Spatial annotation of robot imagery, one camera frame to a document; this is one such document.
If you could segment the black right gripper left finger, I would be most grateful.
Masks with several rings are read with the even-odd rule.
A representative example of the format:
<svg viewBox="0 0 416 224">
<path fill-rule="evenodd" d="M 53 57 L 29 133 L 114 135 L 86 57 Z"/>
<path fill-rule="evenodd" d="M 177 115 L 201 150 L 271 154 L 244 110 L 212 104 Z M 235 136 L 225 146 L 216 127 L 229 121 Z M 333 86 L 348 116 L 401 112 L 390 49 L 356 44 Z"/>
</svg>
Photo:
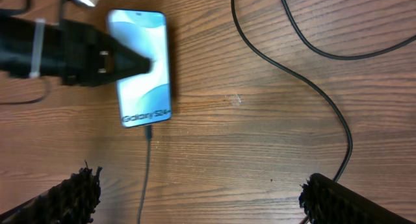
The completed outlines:
<svg viewBox="0 0 416 224">
<path fill-rule="evenodd" d="M 100 204 L 99 175 L 88 167 L 48 191 L 1 214 L 2 224 L 87 224 L 92 223 Z"/>
</svg>

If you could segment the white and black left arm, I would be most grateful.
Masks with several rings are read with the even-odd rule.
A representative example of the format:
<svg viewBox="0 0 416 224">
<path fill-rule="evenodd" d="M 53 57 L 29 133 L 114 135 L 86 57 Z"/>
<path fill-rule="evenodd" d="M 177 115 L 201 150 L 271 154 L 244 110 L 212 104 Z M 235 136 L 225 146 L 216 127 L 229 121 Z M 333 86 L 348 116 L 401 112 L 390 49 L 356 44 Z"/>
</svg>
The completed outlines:
<svg viewBox="0 0 416 224">
<path fill-rule="evenodd" d="M 151 60 L 86 23 L 1 17 L 1 70 L 19 79 L 59 77 L 63 85 L 100 86 L 147 73 Z"/>
</svg>

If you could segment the blue Galaxy smartphone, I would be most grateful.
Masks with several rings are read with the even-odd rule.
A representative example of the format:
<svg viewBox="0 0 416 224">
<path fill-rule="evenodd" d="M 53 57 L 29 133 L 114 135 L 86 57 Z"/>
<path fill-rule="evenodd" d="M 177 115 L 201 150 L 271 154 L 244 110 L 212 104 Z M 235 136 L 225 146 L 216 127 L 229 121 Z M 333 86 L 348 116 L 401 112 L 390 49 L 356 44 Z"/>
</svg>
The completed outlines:
<svg viewBox="0 0 416 224">
<path fill-rule="evenodd" d="M 168 26 L 162 12 L 113 9 L 107 16 L 110 35 L 151 60 L 146 73 L 116 83 L 120 119 L 126 128 L 172 117 Z"/>
</svg>

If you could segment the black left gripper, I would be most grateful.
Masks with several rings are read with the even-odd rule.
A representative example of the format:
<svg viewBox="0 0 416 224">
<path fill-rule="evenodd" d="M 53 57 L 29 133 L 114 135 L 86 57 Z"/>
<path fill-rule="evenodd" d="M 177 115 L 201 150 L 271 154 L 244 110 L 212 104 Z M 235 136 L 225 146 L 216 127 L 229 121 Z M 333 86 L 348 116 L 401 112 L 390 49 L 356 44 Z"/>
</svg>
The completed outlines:
<svg viewBox="0 0 416 224">
<path fill-rule="evenodd" d="M 63 85 L 95 87 L 150 72 L 150 58 L 92 25 L 64 19 L 60 29 Z"/>
</svg>

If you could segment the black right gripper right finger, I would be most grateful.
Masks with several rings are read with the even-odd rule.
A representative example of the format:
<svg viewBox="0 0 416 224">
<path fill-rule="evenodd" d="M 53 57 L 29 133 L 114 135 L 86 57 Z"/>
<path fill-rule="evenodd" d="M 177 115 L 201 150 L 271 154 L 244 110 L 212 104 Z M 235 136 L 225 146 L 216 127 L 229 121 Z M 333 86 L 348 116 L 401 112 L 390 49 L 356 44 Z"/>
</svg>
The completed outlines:
<svg viewBox="0 0 416 224">
<path fill-rule="evenodd" d="M 320 173 L 302 185 L 300 208 L 314 224 L 415 224 Z"/>
</svg>

